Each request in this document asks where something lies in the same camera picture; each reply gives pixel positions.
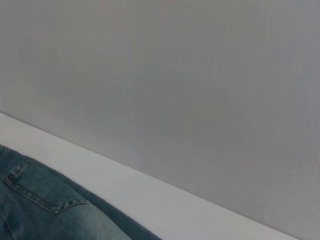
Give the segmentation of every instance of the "white shelf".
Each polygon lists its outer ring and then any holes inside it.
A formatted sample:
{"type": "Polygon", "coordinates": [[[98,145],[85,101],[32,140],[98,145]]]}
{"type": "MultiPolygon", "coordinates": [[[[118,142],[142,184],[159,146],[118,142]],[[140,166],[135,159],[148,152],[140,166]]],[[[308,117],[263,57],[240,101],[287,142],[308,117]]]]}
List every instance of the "white shelf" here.
{"type": "Polygon", "coordinates": [[[0,144],[63,173],[164,240],[294,240],[0,113],[0,144]]]}

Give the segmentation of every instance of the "jeans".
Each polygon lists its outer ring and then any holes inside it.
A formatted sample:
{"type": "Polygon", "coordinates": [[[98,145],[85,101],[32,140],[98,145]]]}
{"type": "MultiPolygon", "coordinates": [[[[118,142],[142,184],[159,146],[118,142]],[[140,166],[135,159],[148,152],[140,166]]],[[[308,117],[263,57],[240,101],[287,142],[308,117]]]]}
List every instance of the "jeans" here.
{"type": "Polygon", "coordinates": [[[0,145],[1,240],[160,240],[103,199],[0,145]]]}

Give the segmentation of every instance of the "jeans back pocket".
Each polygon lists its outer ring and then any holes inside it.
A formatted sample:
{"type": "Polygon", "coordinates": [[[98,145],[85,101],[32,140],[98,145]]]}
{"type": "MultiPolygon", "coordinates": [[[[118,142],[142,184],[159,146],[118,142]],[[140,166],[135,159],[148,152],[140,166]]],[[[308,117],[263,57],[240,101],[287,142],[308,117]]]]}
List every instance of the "jeans back pocket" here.
{"type": "Polygon", "coordinates": [[[66,183],[31,162],[21,163],[2,180],[27,199],[55,214],[76,205],[89,204],[66,183]]]}

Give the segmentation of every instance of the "wall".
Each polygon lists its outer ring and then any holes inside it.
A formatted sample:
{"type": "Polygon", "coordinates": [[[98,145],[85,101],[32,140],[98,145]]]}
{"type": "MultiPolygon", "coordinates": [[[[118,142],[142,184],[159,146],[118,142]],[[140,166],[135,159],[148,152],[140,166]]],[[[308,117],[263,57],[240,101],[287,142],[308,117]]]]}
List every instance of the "wall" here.
{"type": "Polygon", "coordinates": [[[1,110],[317,240],[319,12],[318,0],[1,1],[1,110]]]}

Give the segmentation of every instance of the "gray wall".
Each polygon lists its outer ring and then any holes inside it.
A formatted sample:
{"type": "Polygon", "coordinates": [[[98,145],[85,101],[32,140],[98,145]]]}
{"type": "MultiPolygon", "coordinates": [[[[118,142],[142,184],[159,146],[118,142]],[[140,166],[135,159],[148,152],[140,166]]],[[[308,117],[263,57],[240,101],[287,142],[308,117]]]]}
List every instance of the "gray wall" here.
{"type": "Polygon", "coordinates": [[[319,0],[1,0],[1,110],[318,240],[319,13],[319,0]]]}

